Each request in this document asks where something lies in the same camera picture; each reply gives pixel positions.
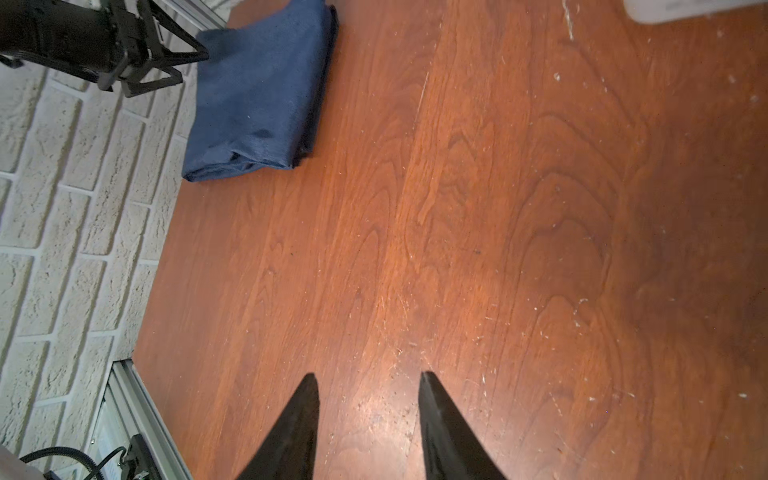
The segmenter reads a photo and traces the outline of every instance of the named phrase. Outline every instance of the blue towel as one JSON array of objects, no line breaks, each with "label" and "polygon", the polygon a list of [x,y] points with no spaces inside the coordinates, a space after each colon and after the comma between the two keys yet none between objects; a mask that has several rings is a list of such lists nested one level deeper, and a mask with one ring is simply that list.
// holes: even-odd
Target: blue towel
[{"label": "blue towel", "polygon": [[242,29],[202,31],[190,182],[291,169],[314,143],[338,21],[324,0],[292,0]]}]

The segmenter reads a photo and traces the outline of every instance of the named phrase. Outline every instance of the white brick wall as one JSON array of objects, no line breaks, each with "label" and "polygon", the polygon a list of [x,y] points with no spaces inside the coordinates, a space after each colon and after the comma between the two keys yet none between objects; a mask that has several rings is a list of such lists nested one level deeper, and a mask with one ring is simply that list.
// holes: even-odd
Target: white brick wall
[{"label": "white brick wall", "polygon": [[[85,449],[108,369],[133,352],[194,119],[182,72],[127,99],[0,67],[0,442],[16,455]],[[73,463],[35,465],[81,478]]]}]

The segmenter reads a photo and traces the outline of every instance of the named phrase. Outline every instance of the brick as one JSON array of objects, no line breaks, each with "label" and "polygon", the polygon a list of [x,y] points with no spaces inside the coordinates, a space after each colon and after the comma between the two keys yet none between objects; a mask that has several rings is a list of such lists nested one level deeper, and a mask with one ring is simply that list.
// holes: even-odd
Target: brick
[{"label": "brick", "polygon": [[[56,432],[61,423],[61,414],[64,412],[64,403],[54,403],[32,408],[29,423],[22,442],[21,455],[27,455],[36,450],[46,449],[56,444]],[[49,458],[40,458],[29,465],[45,472],[50,462]]]},{"label": "brick", "polygon": [[0,443],[18,455],[27,414],[35,395],[46,342],[15,343],[0,379]]},{"label": "brick", "polygon": [[168,234],[170,218],[176,206],[176,197],[181,187],[181,162],[184,160],[186,145],[180,141],[171,141],[165,158],[163,174],[157,188],[157,199],[144,235],[141,258],[159,260],[163,252],[163,243]]},{"label": "brick", "polygon": [[31,266],[32,257],[0,254],[0,349],[8,344]]},{"label": "brick", "polygon": [[141,234],[147,222],[148,209],[128,205],[123,212],[118,234],[114,239],[114,258],[101,282],[96,310],[90,330],[117,328],[125,293],[136,263]]},{"label": "brick", "polygon": [[176,116],[174,133],[181,137],[189,137],[194,123],[195,107],[197,106],[197,65],[192,65],[190,75],[184,79],[184,95],[181,97],[179,113]]},{"label": "brick", "polygon": [[45,68],[25,62],[21,68],[0,68],[0,170],[16,169],[24,137],[35,113]]},{"label": "brick", "polygon": [[170,131],[174,126],[182,87],[183,85],[175,85],[155,93],[152,119],[147,126],[144,148],[141,150],[131,192],[128,195],[132,201],[144,204],[152,202]]},{"label": "brick", "polygon": [[[80,367],[72,385],[72,397],[61,422],[59,445],[84,449],[96,405],[101,402],[99,393],[104,385],[104,375],[111,364],[111,346],[110,336],[97,336],[85,341]],[[51,469],[59,470],[73,464],[74,460],[70,458],[54,457]]]},{"label": "brick", "polygon": [[106,255],[110,252],[143,131],[144,124],[136,118],[118,117],[101,168],[98,192],[85,221],[82,253]]},{"label": "brick", "polygon": [[154,265],[137,265],[134,279],[131,283],[131,291],[128,294],[125,314],[121,321],[123,333],[118,338],[118,346],[115,349],[116,360],[130,359],[134,353],[136,341],[139,338],[139,327],[144,319],[144,311],[147,309],[149,292],[152,290],[152,282],[157,267]]},{"label": "brick", "polygon": [[72,140],[63,184],[85,190],[94,189],[120,95],[119,84],[114,86],[114,91],[101,91],[96,85],[91,87],[88,99],[83,102],[78,128]]},{"label": "brick", "polygon": [[51,332],[87,205],[85,195],[63,190],[56,195],[42,252],[18,320],[18,335]]},{"label": "brick", "polygon": [[69,393],[103,272],[104,262],[101,260],[79,260],[74,266],[65,294],[66,302],[61,307],[58,334],[51,342],[38,388],[38,400]]},{"label": "brick", "polygon": [[88,83],[90,83],[82,78],[77,78],[58,70],[51,70],[51,77],[58,83],[67,85],[68,87],[79,91],[85,91],[85,89],[88,88]]},{"label": "brick", "polygon": [[77,98],[55,88],[43,91],[22,151],[20,176],[5,205],[0,244],[36,248],[40,242],[79,106]]}]

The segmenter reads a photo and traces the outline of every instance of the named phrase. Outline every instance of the black bracket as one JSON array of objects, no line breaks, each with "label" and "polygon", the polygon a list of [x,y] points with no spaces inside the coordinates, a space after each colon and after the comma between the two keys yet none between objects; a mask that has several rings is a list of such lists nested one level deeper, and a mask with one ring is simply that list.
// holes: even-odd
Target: black bracket
[{"label": "black bracket", "polygon": [[141,434],[131,437],[128,451],[121,459],[121,480],[163,480],[154,463],[152,451]]},{"label": "black bracket", "polygon": [[[308,373],[237,480],[311,480],[319,412]],[[505,480],[433,372],[422,373],[419,418],[427,480]]]},{"label": "black bracket", "polygon": [[[180,84],[174,67],[208,59],[208,50],[153,0],[137,0],[138,17],[124,0],[104,0],[101,10],[64,0],[0,0],[0,63],[18,68],[21,60],[97,83],[110,91],[120,81],[126,97]],[[159,28],[194,51],[166,48]],[[167,75],[143,81],[153,69]]]}]

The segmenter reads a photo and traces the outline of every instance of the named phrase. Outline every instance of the wooden table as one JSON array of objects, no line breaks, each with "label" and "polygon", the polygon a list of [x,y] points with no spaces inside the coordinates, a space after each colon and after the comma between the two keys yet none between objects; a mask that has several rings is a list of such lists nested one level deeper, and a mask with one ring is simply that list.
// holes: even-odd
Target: wooden table
[{"label": "wooden table", "polygon": [[195,479],[310,371],[316,478],[423,478],[427,369],[509,478],[768,478],[768,9],[336,4],[313,157],[178,198],[134,361]]}]

